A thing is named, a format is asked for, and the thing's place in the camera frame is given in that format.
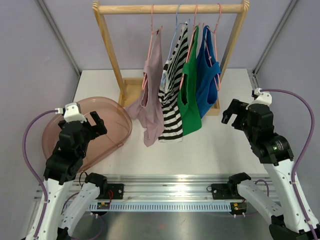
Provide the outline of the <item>green tank top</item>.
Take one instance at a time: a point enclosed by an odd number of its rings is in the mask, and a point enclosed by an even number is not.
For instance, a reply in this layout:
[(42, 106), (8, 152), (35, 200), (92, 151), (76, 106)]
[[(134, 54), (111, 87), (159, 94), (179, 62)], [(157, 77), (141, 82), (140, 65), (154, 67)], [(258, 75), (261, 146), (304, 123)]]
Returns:
[(199, 26), (195, 26), (193, 48), (190, 52), (189, 62), (184, 64), (185, 73), (183, 85), (179, 90), (177, 104), (182, 120), (182, 135), (191, 134), (202, 127), (202, 120), (197, 104), (197, 46)]

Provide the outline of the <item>blue tank top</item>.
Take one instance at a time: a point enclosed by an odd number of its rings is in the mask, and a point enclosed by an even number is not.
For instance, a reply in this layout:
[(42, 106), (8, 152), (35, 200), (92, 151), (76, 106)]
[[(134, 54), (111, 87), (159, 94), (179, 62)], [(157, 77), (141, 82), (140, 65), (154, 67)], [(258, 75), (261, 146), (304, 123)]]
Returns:
[(217, 85), (220, 74), (220, 64), (215, 58), (211, 31), (209, 26), (205, 25), (196, 57), (196, 103), (201, 118), (218, 99)]

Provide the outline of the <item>mauve pink tank top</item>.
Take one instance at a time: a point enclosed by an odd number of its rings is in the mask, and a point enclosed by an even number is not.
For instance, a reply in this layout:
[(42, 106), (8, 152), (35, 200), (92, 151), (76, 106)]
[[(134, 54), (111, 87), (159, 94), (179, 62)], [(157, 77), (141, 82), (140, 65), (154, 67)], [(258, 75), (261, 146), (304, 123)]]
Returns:
[(163, 74), (161, 36), (162, 30), (159, 28), (150, 50), (150, 57), (144, 64), (146, 85), (141, 90), (139, 98), (125, 108), (130, 118), (139, 120), (145, 129), (143, 142), (147, 147), (153, 145), (164, 131), (164, 115), (158, 99)]

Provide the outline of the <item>black white striped tank top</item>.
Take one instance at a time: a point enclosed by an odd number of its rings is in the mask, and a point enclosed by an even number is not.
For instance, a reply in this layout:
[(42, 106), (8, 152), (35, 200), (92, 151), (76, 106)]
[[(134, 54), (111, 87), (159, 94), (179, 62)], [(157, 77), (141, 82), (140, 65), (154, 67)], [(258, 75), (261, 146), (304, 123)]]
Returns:
[(181, 25), (177, 42), (162, 71), (162, 79), (158, 91), (158, 100), (161, 104), (164, 122), (164, 130), (158, 137), (158, 141), (162, 143), (181, 142), (183, 140), (182, 117), (178, 107), (178, 94), (182, 71), (189, 50), (188, 26), (187, 22)]

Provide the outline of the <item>light blue wire hanger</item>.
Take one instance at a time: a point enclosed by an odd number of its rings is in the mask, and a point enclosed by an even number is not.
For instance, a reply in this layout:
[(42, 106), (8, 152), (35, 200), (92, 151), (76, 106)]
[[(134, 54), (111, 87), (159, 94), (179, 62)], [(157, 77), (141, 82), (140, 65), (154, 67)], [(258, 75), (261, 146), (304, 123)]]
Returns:
[[(184, 25), (185, 23), (190, 24), (190, 21), (191, 21), (190, 19), (188, 19), (185, 22), (178, 22), (178, 13), (179, 13), (181, 5), (182, 5), (181, 3), (178, 4), (176, 12), (175, 12), (175, 30), (174, 30), (174, 34), (173, 34), (173, 37), (172, 37), (172, 40), (171, 40), (171, 43), (170, 43), (170, 48), (169, 48), (167, 60), (165, 61), (165, 65), (164, 66), (168, 66), (169, 65), (169, 61), (171, 59), (172, 52), (173, 52), (173, 43), (174, 43), (174, 40), (175, 40), (177, 32), (178, 32), (178, 27)], [(162, 77), (161, 77), (161, 82), (160, 82), (160, 86), (161, 87), (163, 87), (165, 85), (165, 82), (166, 82), (166, 79), (167, 79), (167, 75), (166, 75), (165, 71), (166, 71), (165, 69), (162, 71)]]

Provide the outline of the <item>pink hanger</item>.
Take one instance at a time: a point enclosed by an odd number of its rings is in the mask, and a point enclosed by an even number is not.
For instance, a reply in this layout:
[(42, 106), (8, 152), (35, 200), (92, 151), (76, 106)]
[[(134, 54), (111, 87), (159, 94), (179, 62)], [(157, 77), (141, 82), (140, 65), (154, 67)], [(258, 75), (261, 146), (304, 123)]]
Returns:
[[(208, 28), (208, 30), (209, 30), (211, 33), (213, 33), (213, 37), (214, 37), (214, 38), (213, 38), (213, 39), (214, 39), (214, 58), (215, 58), (216, 61), (218, 61), (217, 30), (218, 30), (220, 18), (221, 18), (221, 15), (222, 15), (222, 6), (221, 6), (220, 3), (218, 3), (218, 6), (219, 6), (219, 16), (218, 16), (218, 19), (217, 19), (215, 28), (214, 28), (214, 30), (211, 30), (210, 28)], [(211, 56), (210, 51), (209, 51), (209, 47), (208, 47), (208, 43), (207, 43), (207, 38), (206, 38), (206, 37), (205, 37), (205, 39), (204, 39), (204, 43), (205, 43), (205, 49), (206, 49), (206, 52), (207, 52), (207, 55), (208, 55), (209, 64), (210, 64), (210, 66), (212, 67), (212, 66), (213, 66), (212, 56)], [(216, 76), (217, 76), (217, 77), (214, 77), (214, 83), (215, 83), (215, 86), (216, 86), (217, 91), (219, 92), (220, 89), (221, 89), (220, 74), (218, 73)]]
[[(190, 54), (191, 54), (191, 51), (192, 51), (192, 48), (193, 48), (194, 35), (195, 35), (195, 31), (196, 31), (195, 27), (196, 27), (196, 19), (197, 19), (198, 8), (199, 8), (199, 4), (196, 4), (195, 5), (195, 13), (194, 13), (193, 25), (192, 25), (193, 32), (192, 32), (192, 35), (191, 35), (191, 38), (190, 38), (190, 43), (189, 43), (189, 48), (188, 48), (185, 64), (187, 64), (189, 62)], [(182, 77), (181, 77), (181, 81), (180, 81), (179, 90), (182, 89), (184, 78), (185, 78), (185, 73), (182, 71)]]
[(144, 90), (145, 87), (146, 87), (146, 84), (148, 82), (148, 76), (147, 76), (147, 70), (146, 70), (146, 67), (147, 67), (147, 63), (150, 59), (150, 56), (151, 56), (151, 51), (152, 51), (152, 43), (153, 43), (153, 35), (158, 33), (159, 31), (154, 31), (154, 28), (153, 28), (153, 19), (154, 19), (154, 7), (155, 5), (152, 4), (151, 5), (151, 22), (150, 22), (150, 30), (151, 30), (151, 35), (150, 35), (150, 41), (149, 41), (149, 48), (148, 48), (148, 54), (147, 54), (147, 59), (145, 61), (145, 65), (144, 65), (144, 69), (143, 69), (143, 79), (142, 79), (142, 85), (141, 85), (141, 89)]

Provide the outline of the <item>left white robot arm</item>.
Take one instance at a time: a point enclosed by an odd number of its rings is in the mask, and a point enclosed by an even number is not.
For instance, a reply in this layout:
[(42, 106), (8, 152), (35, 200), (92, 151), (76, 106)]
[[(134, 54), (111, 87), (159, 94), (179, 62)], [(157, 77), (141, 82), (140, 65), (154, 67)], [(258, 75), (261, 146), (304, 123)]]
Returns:
[(104, 121), (96, 111), (90, 112), (95, 125), (91, 125), (80, 112), (67, 119), (67, 109), (54, 111), (64, 120), (58, 123), (61, 131), (51, 156), (46, 160), (44, 180), (32, 168), (26, 153), (27, 133), (22, 137), (24, 161), (42, 188), (41, 202), (27, 240), (69, 240), (73, 230), (91, 202), (103, 199), (108, 194), (107, 178), (98, 173), (89, 174), (80, 193), (71, 205), (64, 209), (67, 194), (77, 172), (87, 155), (89, 142), (107, 133)]

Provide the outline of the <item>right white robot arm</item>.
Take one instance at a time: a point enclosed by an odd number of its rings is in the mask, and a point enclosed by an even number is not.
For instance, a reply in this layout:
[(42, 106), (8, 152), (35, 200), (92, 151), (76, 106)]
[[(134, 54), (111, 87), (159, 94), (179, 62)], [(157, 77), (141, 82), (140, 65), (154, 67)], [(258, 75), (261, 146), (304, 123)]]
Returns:
[(244, 132), (253, 154), (270, 177), (280, 204), (263, 193), (246, 173), (229, 177), (227, 193), (242, 197), (268, 223), (274, 240), (318, 240), (320, 222), (310, 210), (294, 170), (294, 155), (287, 139), (274, 130), (274, 115), (266, 104), (248, 104), (233, 99), (223, 112), (221, 122)]

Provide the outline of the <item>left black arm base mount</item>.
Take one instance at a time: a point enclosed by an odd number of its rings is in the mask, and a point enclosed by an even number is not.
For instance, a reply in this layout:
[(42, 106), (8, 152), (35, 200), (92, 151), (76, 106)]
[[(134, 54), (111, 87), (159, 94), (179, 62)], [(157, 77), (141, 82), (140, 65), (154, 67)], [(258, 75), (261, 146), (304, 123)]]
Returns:
[(98, 200), (122, 200), (124, 196), (125, 185), (123, 183), (109, 183), (107, 190), (101, 193)]

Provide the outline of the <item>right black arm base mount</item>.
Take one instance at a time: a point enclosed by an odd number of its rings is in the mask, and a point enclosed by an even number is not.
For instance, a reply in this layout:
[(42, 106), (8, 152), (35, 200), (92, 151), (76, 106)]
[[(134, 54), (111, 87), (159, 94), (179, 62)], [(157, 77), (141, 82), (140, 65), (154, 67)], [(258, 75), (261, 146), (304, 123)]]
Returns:
[(235, 198), (227, 183), (212, 183), (206, 187), (206, 190), (211, 193), (214, 200), (232, 200)]

